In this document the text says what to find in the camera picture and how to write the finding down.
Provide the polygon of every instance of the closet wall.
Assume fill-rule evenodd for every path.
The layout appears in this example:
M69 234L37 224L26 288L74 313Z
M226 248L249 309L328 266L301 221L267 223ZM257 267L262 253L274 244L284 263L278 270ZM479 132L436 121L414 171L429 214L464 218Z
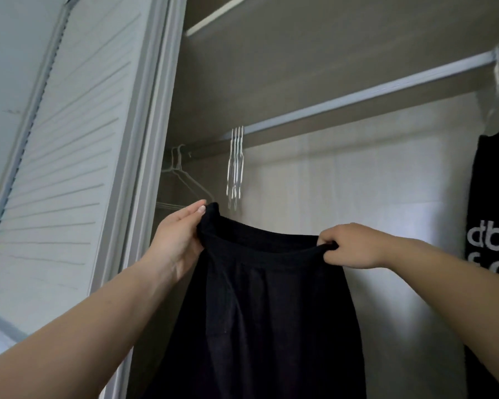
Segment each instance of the closet wall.
M184 169L215 195L222 214L254 227L318 234L354 221L461 255L483 130L476 96L468 93L248 148L237 212L226 207L226 155ZM177 203L181 197L169 185L162 178L160 198ZM464 398L462 344L423 300L385 269L346 269L346 275L362 331L368 397ZM183 291L157 322L174 319Z

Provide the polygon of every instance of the white louvered door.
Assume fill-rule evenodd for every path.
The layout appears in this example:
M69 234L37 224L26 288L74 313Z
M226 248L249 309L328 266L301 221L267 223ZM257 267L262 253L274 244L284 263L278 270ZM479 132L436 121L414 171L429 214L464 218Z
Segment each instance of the white louvered door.
M0 219L0 319L22 334L90 293L151 8L78 0L70 11Z

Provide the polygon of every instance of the black t-shirt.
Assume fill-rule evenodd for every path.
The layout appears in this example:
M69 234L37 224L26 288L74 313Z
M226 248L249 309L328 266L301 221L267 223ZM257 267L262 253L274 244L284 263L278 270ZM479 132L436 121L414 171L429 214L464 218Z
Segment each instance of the black t-shirt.
M207 206L205 247L144 398L365 398L359 325L336 245Z
M473 161L466 259L499 273L499 133L481 135ZM466 347L469 399L499 399L499 383Z

